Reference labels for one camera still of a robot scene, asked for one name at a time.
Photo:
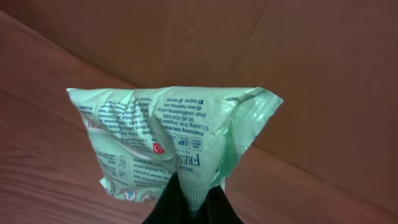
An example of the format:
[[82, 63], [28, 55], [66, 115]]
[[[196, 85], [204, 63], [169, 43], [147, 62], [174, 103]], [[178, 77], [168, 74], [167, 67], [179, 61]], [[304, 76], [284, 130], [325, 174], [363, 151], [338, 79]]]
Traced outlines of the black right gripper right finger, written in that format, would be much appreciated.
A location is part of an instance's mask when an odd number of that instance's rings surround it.
[[221, 186], [213, 187], [198, 214], [199, 224], [243, 224]]

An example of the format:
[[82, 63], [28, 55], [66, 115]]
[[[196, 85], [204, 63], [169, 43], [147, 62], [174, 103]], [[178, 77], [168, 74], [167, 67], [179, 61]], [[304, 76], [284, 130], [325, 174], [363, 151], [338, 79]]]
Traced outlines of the teal wet wipes pack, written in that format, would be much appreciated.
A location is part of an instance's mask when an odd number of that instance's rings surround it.
[[282, 98], [256, 88], [68, 89], [117, 199], [157, 200], [177, 174], [190, 210], [223, 187]]

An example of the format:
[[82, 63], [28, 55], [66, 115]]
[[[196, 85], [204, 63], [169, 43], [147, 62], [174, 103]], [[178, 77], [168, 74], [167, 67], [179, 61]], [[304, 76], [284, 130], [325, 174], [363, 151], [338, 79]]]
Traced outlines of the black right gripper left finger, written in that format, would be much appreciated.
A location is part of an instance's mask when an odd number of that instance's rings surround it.
[[173, 174], [154, 209], [142, 224], [189, 224], [190, 210], [181, 191], [177, 174]]

